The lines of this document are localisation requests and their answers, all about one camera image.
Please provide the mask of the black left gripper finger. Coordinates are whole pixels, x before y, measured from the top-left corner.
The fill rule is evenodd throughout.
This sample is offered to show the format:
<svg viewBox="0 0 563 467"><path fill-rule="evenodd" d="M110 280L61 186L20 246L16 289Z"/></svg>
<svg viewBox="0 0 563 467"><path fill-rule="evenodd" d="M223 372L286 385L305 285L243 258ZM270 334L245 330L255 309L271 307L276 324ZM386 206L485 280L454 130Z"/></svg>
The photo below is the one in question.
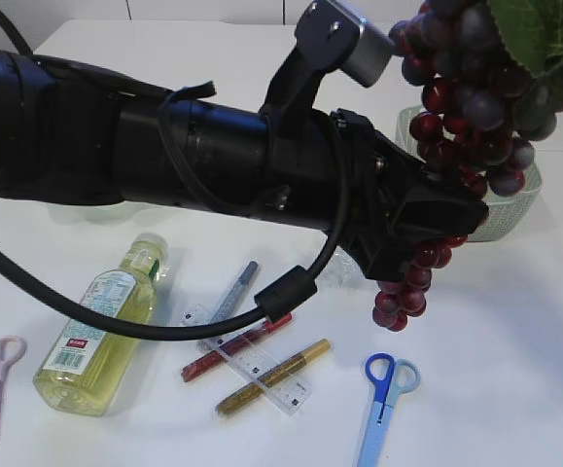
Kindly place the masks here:
<svg viewBox="0 0 563 467"><path fill-rule="evenodd" d="M489 211L481 198L464 187L448 185L422 171L409 172L397 183L391 229L407 240L472 234Z"/></svg>
<svg viewBox="0 0 563 467"><path fill-rule="evenodd" d="M412 267L412 260L379 258L368 267L366 279L381 282L401 282Z"/></svg>

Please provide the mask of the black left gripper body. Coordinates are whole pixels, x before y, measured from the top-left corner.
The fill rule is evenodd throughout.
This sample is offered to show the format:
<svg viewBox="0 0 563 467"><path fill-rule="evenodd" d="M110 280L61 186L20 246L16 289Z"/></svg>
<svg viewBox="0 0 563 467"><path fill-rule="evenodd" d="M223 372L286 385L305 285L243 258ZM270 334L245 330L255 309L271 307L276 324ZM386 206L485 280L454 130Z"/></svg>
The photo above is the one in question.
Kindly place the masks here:
<svg viewBox="0 0 563 467"><path fill-rule="evenodd" d="M331 113L349 170L350 206L339 247L358 264L364 278L379 258L412 260L410 240L392 232L394 198L385 187L390 146L368 118L338 109Z"/></svg>

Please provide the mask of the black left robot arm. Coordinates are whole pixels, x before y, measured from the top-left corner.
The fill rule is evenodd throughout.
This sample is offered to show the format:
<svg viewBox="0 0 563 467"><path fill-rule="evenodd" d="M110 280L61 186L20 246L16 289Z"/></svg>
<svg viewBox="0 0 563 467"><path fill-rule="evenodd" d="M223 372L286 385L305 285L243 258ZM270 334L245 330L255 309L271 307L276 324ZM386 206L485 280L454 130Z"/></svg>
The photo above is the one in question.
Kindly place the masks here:
<svg viewBox="0 0 563 467"><path fill-rule="evenodd" d="M345 54L295 46L259 112L85 63L0 51L0 198L207 210L328 231L365 277L399 279L416 243L472 234L486 204L433 178L353 112L312 104Z"/></svg>

